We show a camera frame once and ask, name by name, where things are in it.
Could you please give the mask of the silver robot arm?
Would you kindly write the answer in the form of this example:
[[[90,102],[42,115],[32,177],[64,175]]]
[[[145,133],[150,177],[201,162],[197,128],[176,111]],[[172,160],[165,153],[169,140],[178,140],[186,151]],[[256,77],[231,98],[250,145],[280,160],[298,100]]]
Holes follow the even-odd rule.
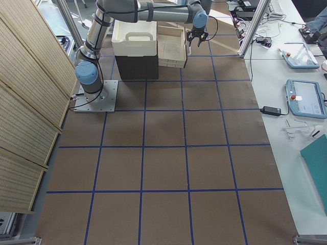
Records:
[[[157,79],[160,66],[183,68],[193,39],[207,41],[211,1],[97,1],[94,20],[75,58],[86,104],[105,100],[99,59],[107,34],[124,80]]]

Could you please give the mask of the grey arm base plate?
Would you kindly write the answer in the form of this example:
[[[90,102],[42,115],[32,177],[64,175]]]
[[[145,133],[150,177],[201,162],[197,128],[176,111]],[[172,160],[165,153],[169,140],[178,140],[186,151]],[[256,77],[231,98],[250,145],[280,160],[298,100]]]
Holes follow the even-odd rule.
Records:
[[[88,94],[80,85],[75,105],[72,110],[77,113],[114,112],[119,80],[105,80],[101,93]]]

